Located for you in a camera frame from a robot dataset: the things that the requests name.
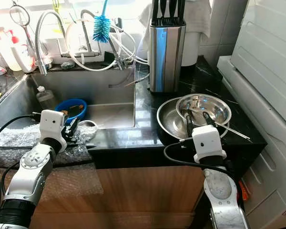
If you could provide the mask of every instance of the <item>white tile wall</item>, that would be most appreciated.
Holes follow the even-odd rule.
[[[216,68],[219,56],[232,54],[246,5],[247,0],[214,0],[211,35],[201,42],[199,51],[212,68]]]

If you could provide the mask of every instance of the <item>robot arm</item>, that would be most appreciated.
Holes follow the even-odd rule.
[[[63,124],[63,113],[42,111],[40,142],[20,160],[19,170],[12,178],[3,197],[0,208],[0,229],[29,227],[56,155],[67,146],[66,135],[62,136],[62,131],[66,128]]]
[[[215,127],[206,125],[193,129],[196,163],[222,165],[226,153],[222,150],[220,136]],[[248,229],[243,210],[237,204],[235,182],[219,171],[204,170],[204,191],[211,202],[211,221],[214,229]]]

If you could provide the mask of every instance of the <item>sink basin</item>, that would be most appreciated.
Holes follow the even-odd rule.
[[[41,111],[36,88],[41,85],[52,90],[58,101],[81,98],[87,102],[84,120],[94,121],[100,129],[134,126],[134,70],[109,69],[102,72],[68,71],[30,74],[0,104],[0,126],[8,120],[32,111]],[[22,120],[14,127],[28,125]]]

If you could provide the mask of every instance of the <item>bubble wrap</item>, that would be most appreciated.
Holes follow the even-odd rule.
[[[5,169],[0,168],[0,177]],[[5,188],[17,172],[12,169],[6,175]],[[40,201],[81,195],[103,194],[103,188],[98,178],[94,163],[54,168],[46,179]]]
[[[77,143],[88,143],[96,135],[97,128],[90,126],[78,126],[75,132]],[[23,129],[4,129],[0,133],[0,146],[33,146],[40,138],[39,124],[31,125]],[[9,167],[28,150],[0,150],[0,167]],[[76,163],[91,160],[92,157],[84,146],[67,148],[59,153],[55,159],[56,165]]]

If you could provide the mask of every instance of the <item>plastic bottle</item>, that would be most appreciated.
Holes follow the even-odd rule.
[[[46,90],[43,86],[39,86],[37,90],[39,92],[36,94],[36,97],[42,109],[54,110],[54,108],[58,105],[58,101],[53,95],[53,92],[51,90]]]
[[[22,71],[24,73],[33,72],[37,67],[34,65],[34,58],[29,55],[28,46],[19,44],[19,39],[16,36],[12,36],[11,40],[14,44],[11,46],[11,50]]]
[[[10,47],[12,46],[12,41],[6,35],[4,31],[0,32],[0,54],[4,58],[6,64],[9,66],[10,69],[13,71],[20,71],[21,68],[17,63]]]

